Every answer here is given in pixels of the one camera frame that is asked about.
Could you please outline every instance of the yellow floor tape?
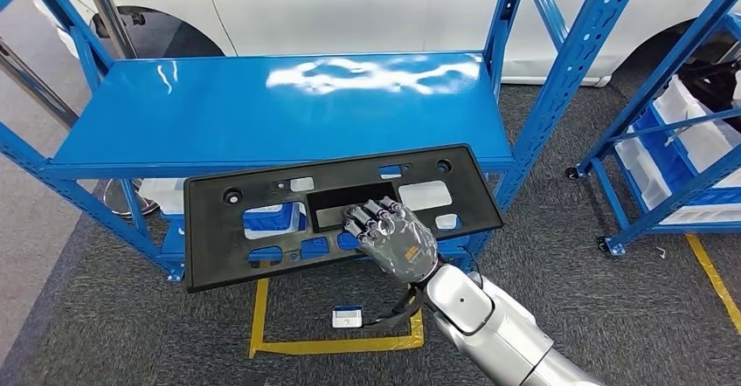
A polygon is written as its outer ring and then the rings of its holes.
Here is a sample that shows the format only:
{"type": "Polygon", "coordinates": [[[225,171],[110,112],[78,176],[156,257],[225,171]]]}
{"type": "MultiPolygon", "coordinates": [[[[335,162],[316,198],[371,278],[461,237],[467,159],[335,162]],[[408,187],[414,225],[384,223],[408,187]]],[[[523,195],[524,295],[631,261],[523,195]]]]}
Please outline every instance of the yellow floor tape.
{"type": "Polygon", "coordinates": [[[369,351],[392,351],[419,348],[425,343],[422,329],[422,310],[410,318],[410,334],[386,338],[361,338],[354,340],[264,342],[265,313],[267,310],[267,280],[257,282],[255,294],[253,331],[250,339],[249,357],[258,351],[288,355],[363,353],[369,351]]]}
{"type": "Polygon", "coordinates": [[[705,273],[708,274],[710,283],[716,290],[718,297],[720,297],[720,300],[725,305],[725,309],[728,311],[728,315],[731,317],[731,321],[736,327],[736,331],[739,335],[741,335],[741,312],[738,311],[736,302],[733,301],[731,294],[728,293],[728,289],[725,288],[723,280],[720,278],[720,275],[718,275],[715,266],[713,266],[713,263],[710,261],[708,253],[705,251],[705,248],[703,248],[703,244],[700,243],[700,239],[696,235],[685,236],[687,237],[689,246],[692,248],[692,252],[695,253],[697,260],[700,261],[700,265],[705,270],[705,273]]]}

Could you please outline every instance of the floor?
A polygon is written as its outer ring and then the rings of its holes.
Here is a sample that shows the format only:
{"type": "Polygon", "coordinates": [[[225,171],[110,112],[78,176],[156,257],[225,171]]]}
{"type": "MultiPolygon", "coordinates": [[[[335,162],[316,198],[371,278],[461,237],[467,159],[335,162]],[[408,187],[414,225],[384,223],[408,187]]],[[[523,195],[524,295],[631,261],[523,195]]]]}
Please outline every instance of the floor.
{"type": "MultiPolygon", "coordinates": [[[[606,257],[594,241],[615,230],[604,197],[592,181],[563,177],[564,167],[619,112],[670,39],[642,47],[608,87],[577,93],[479,267],[537,317],[561,352],[606,384],[738,384],[741,336],[687,240],[644,238],[625,257],[606,257]],[[657,247],[666,251],[664,258],[657,247]]],[[[511,135],[536,95],[532,86],[503,88],[502,114],[511,135]]],[[[617,191],[627,198],[624,186],[618,184],[617,191]]],[[[28,221],[33,220],[19,219],[12,231],[22,231],[28,221]]],[[[164,223],[158,217],[149,222],[161,237],[164,223]]],[[[37,232],[30,228],[15,245],[35,242],[29,233],[37,232]]],[[[0,384],[486,384],[443,340],[426,311],[423,348],[307,356],[259,352],[249,359],[255,283],[188,295],[87,217],[66,243],[64,233],[54,236],[59,245],[36,263],[50,261],[51,277],[39,281],[43,288],[35,291],[31,315],[0,368],[0,384]],[[56,256],[59,262],[52,265],[56,256]]],[[[701,240],[731,295],[741,298],[738,235],[701,240]]],[[[3,249],[8,245],[14,244],[3,239],[3,249]]],[[[6,263],[3,256],[0,265],[6,263]]],[[[401,292],[369,262],[281,276],[268,288],[265,341],[367,336],[332,329],[329,309],[362,303],[369,314],[382,312],[401,292]]]]}
{"type": "MultiPolygon", "coordinates": [[[[77,60],[31,0],[0,12],[3,40],[80,111],[89,93],[77,60]]],[[[42,154],[53,154],[65,129],[0,73],[0,121],[42,154]]],[[[0,155],[0,361],[23,326],[80,212],[0,155]]]]}

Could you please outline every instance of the round hole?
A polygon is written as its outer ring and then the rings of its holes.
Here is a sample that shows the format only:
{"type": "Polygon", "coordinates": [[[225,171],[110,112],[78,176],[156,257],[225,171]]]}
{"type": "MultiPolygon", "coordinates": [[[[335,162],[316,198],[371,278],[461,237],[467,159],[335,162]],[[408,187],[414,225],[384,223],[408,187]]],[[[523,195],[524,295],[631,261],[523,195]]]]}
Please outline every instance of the round hole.
{"type": "Polygon", "coordinates": [[[450,164],[450,162],[446,161],[445,159],[438,161],[438,170],[440,173],[446,174],[453,169],[453,165],[450,164]]]}
{"type": "Polygon", "coordinates": [[[236,188],[230,188],[224,193],[224,202],[227,204],[236,204],[242,199],[242,191],[236,188]]]}

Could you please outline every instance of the white car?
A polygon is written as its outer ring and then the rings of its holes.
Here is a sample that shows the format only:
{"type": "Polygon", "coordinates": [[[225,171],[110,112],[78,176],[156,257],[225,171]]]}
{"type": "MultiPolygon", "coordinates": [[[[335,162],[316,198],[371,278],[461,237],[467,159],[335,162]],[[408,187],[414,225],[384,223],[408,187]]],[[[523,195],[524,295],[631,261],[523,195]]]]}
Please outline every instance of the white car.
{"type": "MultiPolygon", "coordinates": [[[[163,12],[224,55],[481,49],[496,0],[114,0],[134,19],[163,12]]],[[[556,0],[566,23],[584,0],[556,0]]],[[[603,86],[643,42],[694,19],[710,0],[630,0],[583,84],[603,86]]],[[[93,0],[72,0],[93,21],[93,0]]],[[[60,37],[72,47],[64,32],[60,37]]],[[[504,63],[507,83],[542,83],[556,56],[532,0],[522,0],[504,63]]]]}

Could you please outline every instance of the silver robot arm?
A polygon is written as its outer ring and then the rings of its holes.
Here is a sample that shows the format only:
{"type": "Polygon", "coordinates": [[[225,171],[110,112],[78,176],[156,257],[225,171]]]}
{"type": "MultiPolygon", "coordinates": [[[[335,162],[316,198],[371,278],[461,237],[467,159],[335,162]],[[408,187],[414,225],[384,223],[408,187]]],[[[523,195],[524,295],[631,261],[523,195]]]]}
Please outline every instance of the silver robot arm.
{"type": "Polygon", "coordinates": [[[500,386],[592,386],[596,380],[555,349],[535,317],[475,272],[443,265],[425,292],[435,324],[457,349],[500,386]]]}
{"type": "Polygon", "coordinates": [[[601,384],[553,349],[535,317],[501,288],[441,264],[433,234],[403,204],[386,197],[351,208],[344,228],[384,271],[424,289],[443,335],[498,386],[601,384]]]}

